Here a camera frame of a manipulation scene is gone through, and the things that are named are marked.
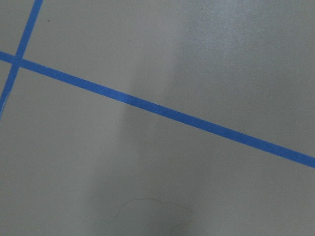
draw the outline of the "floor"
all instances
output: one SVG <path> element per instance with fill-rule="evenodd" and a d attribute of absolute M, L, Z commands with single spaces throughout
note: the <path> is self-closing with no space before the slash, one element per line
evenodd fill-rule
<path fill-rule="evenodd" d="M 314 10 L 1 1 L 0 234 L 314 235 Z"/>

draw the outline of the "blue tape cross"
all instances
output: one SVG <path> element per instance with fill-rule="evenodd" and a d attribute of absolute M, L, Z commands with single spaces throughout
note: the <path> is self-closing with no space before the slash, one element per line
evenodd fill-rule
<path fill-rule="evenodd" d="M 24 56 L 26 47 L 28 45 L 28 42 L 30 40 L 40 7 L 43 3 L 43 0 L 35 0 L 33 7 L 31 9 L 31 13 L 29 16 L 29 19 L 26 23 L 26 26 L 24 28 L 24 32 L 22 34 L 22 38 L 20 40 L 18 49 L 16 51 L 15 57 L 10 61 L 12 63 L 8 78 L 5 82 L 1 97 L 0 97 L 0 118 L 6 103 L 6 100 L 8 99 L 8 96 L 13 88 L 13 84 L 15 82 L 15 78 L 18 74 L 19 67 L 21 60 Z"/>
<path fill-rule="evenodd" d="M 225 137 L 225 138 L 237 141 L 239 143 L 248 145 L 250 147 L 315 168 L 314 157 L 305 155 L 297 151 L 290 150 L 288 148 L 240 133 L 238 131 L 235 131 L 229 128 L 225 128 L 223 126 L 208 122 L 206 120 L 202 120 L 202 119 L 172 110 L 170 108 L 155 104 L 153 102 L 149 102 L 141 98 L 134 97 L 129 94 L 126 94 L 126 93 L 123 93 L 123 92 L 120 92 L 120 91 L 117 91 L 117 90 L 114 90 L 114 89 L 111 89 L 111 88 L 108 88 L 108 87 L 105 87 L 105 86 L 102 86 L 93 82 L 90 82 L 88 80 L 84 80 L 79 77 L 69 75 L 58 70 L 54 70 L 44 65 L 40 65 L 38 63 L 23 59 L 22 57 L 23 57 L 27 42 L 30 38 L 32 28 L 34 26 L 36 17 L 38 15 L 41 3 L 42 3 L 42 0 L 36 0 L 34 3 L 34 7 L 32 9 L 24 34 L 22 36 L 16 56 L 13 56 L 4 52 L 0 52 L 1 60 L 6 61 L 8 63 L 12 63 L 12 67 L 11 67 L 5 88 L 1 96 L 1 101 L 0 101 L 1 107 L 4 106 L 5 99 L 7 98 L 10 90 L 12 89 L 18 68 L 20 66 L 22 68 L 57 79 L 59 81 L 62 81 L 62 82 L 65 82 L 74 86 L 77 86 L 79 88 L 101 94 L 103 96 L 115 99 L 117 101 L 121 101 L 126 104 L 132 105 L 134 107 L 138 107 L 140 109 L 158 114 L 160 116 L 164 116 L 169 119 L 179 121 L 181 123 L 190 125 L 192 127 L 195 127 L 195 128 L 198 128 L 198 129 L 201 129 L 201 130 L 213 133 L 213 134 L 217 134 L 221 137 Z"/>

